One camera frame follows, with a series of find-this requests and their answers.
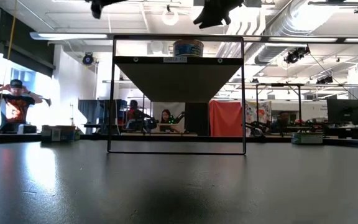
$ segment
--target poster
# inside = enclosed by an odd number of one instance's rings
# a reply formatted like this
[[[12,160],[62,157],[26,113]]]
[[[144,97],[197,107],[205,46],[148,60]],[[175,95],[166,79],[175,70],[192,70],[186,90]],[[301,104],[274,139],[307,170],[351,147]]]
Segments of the poster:
[[[259,103],[259,108],[257,112],[256,102],[246,101],[246,123],[251,123],[257,121],[257,114],[259,116],[259,122],[266,123],[272,119],[272,102],[263,102]],[[246,129],[246,136],[250,136],[251,130]]]

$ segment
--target cable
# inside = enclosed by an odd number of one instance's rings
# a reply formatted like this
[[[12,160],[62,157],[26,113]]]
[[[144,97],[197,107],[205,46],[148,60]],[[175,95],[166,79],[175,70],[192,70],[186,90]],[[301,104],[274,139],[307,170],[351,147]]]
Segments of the cable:
[[[15,6],[14,6],[14,10],[13,10],[13,22],[12,22],[12,28],[11,28],[11,39],[9,40],[9,45],[8,45],[8,49],[7,49],[7,63],[11,57],[11,51],[12,51],[12,41],[13,41],[13,34],[15,32],[15,25],[16,25],[16,15],[17,15],[17,0],[15,0]],[[2,86],[5,86],[5,78],[6,78],[6,73],[7,73],[7,64],[5,67],[5,74],[4,74],[4,80],[2,81]],[[1,97],[0,97],[0,109],[1,109],[1,103],[2,103],[2,93],[1,93]]]
[[[328,75],[331,75],[331,74],[315,59],[315,57],[314,57],[312,54],[310,54],[310,56],[317,62],[317,64],[324,70],[324,72],[326,72]],[[332,75],[331,75],[331,77],[333,78],[333,80],[334,80],[336,83],[340,84]],[[347,88],[345,88],[345,87],[342,86],[342,85],[340,85],[340,86],[341,86],[344,90],[346,90],[348,94],[350,94],[351,96],[353,96],[355,99],[358,100],[358,98],[357,98],[355,95],[353,95],[353,93],[351,93]]]

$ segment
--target cylindrical can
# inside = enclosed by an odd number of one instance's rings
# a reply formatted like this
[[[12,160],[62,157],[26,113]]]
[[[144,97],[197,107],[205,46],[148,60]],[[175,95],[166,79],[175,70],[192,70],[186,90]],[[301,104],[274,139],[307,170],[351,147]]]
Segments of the cylindrical can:
[[[175,57],[202,57],[204,44],[198,40],[178,40],[173,43]]]

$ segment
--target ceiling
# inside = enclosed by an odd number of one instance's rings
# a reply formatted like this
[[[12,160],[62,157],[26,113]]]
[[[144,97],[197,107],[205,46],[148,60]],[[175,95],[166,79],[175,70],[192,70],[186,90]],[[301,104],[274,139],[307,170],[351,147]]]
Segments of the ceiling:
[[[13,14],[15,0],[0,0],[0,6]],[[273,5],[264,6],[259,11],[264,24],[271,20],[289,0],[266,0]],[[169,4],[173,11],[178,12],[178,22],[169,26],[162,20],[162,14]],[[129,0],[104,8],[100,20],[92,18],[90,5],[84,0],[43,0],[42,4],[34,0],[19,0],[17,5],[17,18],[25,22],[31,28],[39,32],[111,32],[111,33],[165,33],[165,34],[228,34],[230,26],[217,26],[207,29],[199,29],[192,21],[200,13],[201,7],[193,7],[193,0]],[[247,20],[242,22],[252,27],[254,33],[263,29],[255,28],[255,18],[252,11],[242,7],[241,17],[246,15]],[[323,25],[319,26],[310,35],[354,35],[358,36],[358,14],[354,14],[353,8],[338,9]],[[231,26],[236,25],[233,19]],[[111,61],[111,41],[109,40],[72,40],[61,42],[65,45],[65,51],[76,58],[82,58],[85,52],[94,52],[100,60]],[[204,43],[205,57],[215,57],[222,47],[221,43]],[[324,75],[324,70],[334,69],[335,79],[339,83],[346,82],[347,69],[358,62],[358,45],[310,45],[311,54],[314,57],[305,57],[300,62],[289,67],[282,53],[270,64],[254,75],[259,82],[310,82],[310,77]],[[147,55],[147,42],[121,42],[117,44],[117,52],[121,55]]]

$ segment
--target black metal frame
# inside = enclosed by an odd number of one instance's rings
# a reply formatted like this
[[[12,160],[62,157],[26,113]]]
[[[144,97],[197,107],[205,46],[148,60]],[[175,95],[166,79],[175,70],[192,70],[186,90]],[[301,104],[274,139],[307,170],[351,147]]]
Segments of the black metal frame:
[[[120,62],[132,62],[134,58],[138,61],[143,61],[144,63],[163,63],[162,58],[159,57],[120,57],[116,55],[116,45],[117,40],[200,40],[206,42],[239,42],[241,43],[241,58],[225,58],[222,62],[217,62],[218,58],[188,58],[187,64],[203,64],[203,65],[216,65],[220,64],[224,66],[225,64],[231,65],[241,65],[241,96],[242,96],[242,152],[238,153],[215,153],[215,152],[134,152],[134,151],[112,151],[111,150],[111,141],[112,141],[112,130],[111,126],[113,124],[113,111],[110,110],[109,116],[109,128],[108,128],[108,143],[107,143],[107,152],[108,153],[124,153],[124,154],[196,154],[196,155],[242,155],[244,156],[247,153],[246,146],[246,91],[245,91],[245,74],[244,74],[244,38],[241,36],[216,36],[216,35],[150,35],[150,34],[122,34],[114,35],[112,37],[112,68],[111,68],[111,89],[110,89],[110,108],[112,108],[112,100],[114,99],[114,71],[117,61]]]

